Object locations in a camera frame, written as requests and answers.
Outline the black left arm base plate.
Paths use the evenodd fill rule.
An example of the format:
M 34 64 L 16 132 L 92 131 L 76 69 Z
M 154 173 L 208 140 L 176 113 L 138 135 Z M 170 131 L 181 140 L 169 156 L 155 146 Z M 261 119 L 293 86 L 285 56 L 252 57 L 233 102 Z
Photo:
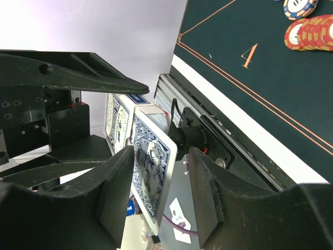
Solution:
M 204 116 L 197 116 L 195 112 L 185 107 L 179 125 L 171 123 L 168 131 L 169 138 L 177 146 L 176 160 L 180 161 L 189 154 L 191 147 L 203 151 L 216 164 L 227 169 L 234 159 L 234 155 L 222 143 L 213 126 L 203 120 Z

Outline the blue ten chips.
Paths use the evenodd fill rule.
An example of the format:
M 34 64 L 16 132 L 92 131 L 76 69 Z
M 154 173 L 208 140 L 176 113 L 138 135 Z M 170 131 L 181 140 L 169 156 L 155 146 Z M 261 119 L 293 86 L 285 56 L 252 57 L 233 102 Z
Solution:
M 316 0 L 284 0 L 284 14 L 292 21 L 305 18 L 317 7 Z

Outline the spread red five chips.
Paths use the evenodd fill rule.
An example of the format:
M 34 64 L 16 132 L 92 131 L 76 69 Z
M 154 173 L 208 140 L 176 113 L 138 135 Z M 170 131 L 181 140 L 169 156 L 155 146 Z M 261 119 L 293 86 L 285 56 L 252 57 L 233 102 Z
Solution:
M 332 52 L 332 15 L 294 21 L 285 32 L 284 43 L 294 51 Z

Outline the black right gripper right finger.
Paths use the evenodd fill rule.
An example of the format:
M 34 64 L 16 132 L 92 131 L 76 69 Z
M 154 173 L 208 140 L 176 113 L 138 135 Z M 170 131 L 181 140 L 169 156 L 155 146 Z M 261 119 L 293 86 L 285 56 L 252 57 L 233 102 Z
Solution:
M 332 249 L 332 185 L 282 192 L 254 185 L 191 148 L 189 177 L 201 249 Z

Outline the blue backed card deck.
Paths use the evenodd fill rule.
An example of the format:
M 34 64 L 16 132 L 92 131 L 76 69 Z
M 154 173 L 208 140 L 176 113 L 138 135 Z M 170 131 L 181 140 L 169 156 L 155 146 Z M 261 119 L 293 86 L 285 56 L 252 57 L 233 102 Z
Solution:
M 168 130 L 167 115 L 158 106 L 135 108 L 130 139 L 135 153 L 131 189 L 154 235 L 159 233 L 177 155 Z

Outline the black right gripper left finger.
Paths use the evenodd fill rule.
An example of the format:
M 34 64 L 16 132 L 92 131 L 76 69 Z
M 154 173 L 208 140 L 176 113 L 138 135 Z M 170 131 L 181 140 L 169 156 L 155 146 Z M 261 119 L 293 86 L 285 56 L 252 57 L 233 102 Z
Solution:
M 117 249 L 134 168 L 126 146 L 107 161 L 50 191 L 21 172 L 1 181 L 1 249 Z

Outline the blue playing card box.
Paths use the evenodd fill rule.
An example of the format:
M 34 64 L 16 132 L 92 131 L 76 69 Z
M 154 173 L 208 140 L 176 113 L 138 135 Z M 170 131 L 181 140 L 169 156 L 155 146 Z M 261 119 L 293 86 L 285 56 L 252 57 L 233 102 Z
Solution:
M 126 145 L 130 137 L 135 108 L 150 105 L 152 103 L 142 95 L 107 94 L 104 134 L 113 155 Z

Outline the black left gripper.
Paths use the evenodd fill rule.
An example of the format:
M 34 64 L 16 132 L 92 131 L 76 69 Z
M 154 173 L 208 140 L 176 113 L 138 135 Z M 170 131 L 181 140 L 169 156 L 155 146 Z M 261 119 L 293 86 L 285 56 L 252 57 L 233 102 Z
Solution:
M 53 188 L 111 158 L 106 139 L 90 135 L 79 91 L 149 93 L 91 52 L 2 50 L 1 86 L 1 164 L 46 145 L 53 150 L 1 172 L 3 182 L 25 188 Z

